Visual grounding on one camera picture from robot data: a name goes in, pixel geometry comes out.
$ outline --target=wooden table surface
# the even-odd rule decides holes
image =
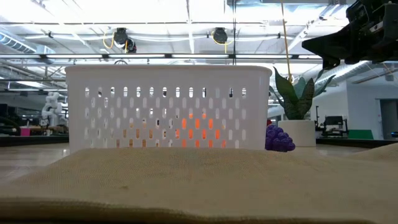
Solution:
[[[317,145],[297,148],[290,153],[322,156],[346,156],[368,149],[357,147]],[[69,155],[69,144],[0,147],[0,184],[26,175]]]

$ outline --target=green leaf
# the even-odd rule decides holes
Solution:
[[[301,95],[303,94],[303,90],[305,88],[305,79],[303,77],[300,77],[297,84],[294,85],[293,88],[294,88],[294,92],[296,92],[297,98],[300,98]]]
[[[289,99],[285,99],[284,103],[285,103],[284,110],[287,119],[289,120],[303,119],[300,115],[300,112],[297,110],[296,106],[292,102],[290,102]]]
[[[335,77],[336,75],[332,75],[331,77],[328,78],[328,80],[325,82],[325,84],[323,84],[322,87],[317,88],[317,90],[315,90],[314,96],[316,97],[318,95],[320,95],[321,93],[323,93],[326,89],[326,87],[329,85],[329,83],[331,82],[331,80]]]
[[[279,104],[281,106],[284,106],[284,102],[282,100],[280,100],[278,95],[276,95],[276,92],[275,92],[275,90],[274,90],[274,88],[272,86],[269,86],[269,91],[271,91],[271,93],[273,93],[276,96],[276,98],[278,99]]]
[[[322,70],[320,70],[320,71],[318,72],[317,79],[315,80],[315,82],[317,82],[318,79],[323,75],[323,72],[324,72],[324,71],[325,71],[325,69],[322,69]]]
[[[314,92],[315,84],[313,82],[313,79],[311,78],[305,85],[303,95],[300,97],[296,104],[296,109],[300,113],[302,119],[304,118],[305,114],[311,109]]]
[[[278,89],[279,94],[283,97],[284,101],[289,99],[289,101],[295,105],[298,102],[298,98],[296,96],[296,92],[294,92],[293,85],[286,80],[284,77],[279,75],[278,70],[275,69],[275,82],[276,88]]]

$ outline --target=green object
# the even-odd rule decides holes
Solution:
[[[275,67],[274,69],[276,88],[284,100],[282,101],[279,96],[276,95],[273,87],[270,86],[269,89],[273,94],[275,94],[279,104],[284,108],[286,117],[289,120],[304,119],[305,114],[311,109],[312,98],[323,93],[326,86],[335,77],[335,75],[332,75],[323,86],[315,89],[315,82],[322,76],[323,70],[318,73],[315,82],[312,78],[310,78],[308,82],[305,82],[304,78],[301,77],[298,80],[298,83],[293,86],[293,84],[291,84],[287,79],[279,75],[279,72]]]
[[[373,140],[372,130],[350,130],[349,139],[370,139]]]

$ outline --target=plant pot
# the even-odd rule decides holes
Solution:
[[[293,139],[296,147],[315,147],[315,123],[309,120],[279,121],[278,127]]]

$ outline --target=purple grapes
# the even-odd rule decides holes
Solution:
[[[293,139],[282,128],[275,125],[268,125],[266,136],[266,149],[270,151],[289,152],[293,151],[296,145]]]

